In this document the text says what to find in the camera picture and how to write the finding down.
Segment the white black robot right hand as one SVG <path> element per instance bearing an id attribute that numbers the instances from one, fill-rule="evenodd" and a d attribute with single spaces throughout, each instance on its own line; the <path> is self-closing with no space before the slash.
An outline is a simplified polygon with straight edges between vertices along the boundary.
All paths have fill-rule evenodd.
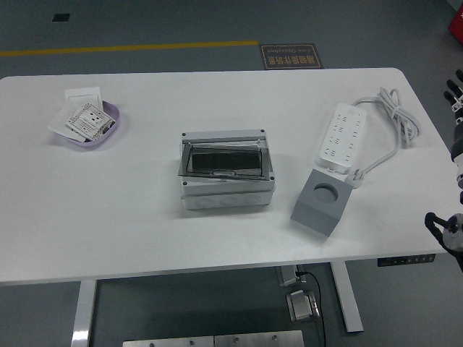
<path id="1" fill-rule="evenodd" d="M 443 96 L 451 105 L 456 122 L 451 146 L 451 160 L 460 166 L 462 165 L 462 87 L 453 80 L 447 80 L 446 85 L 449 91 L 446 90 Z"/>

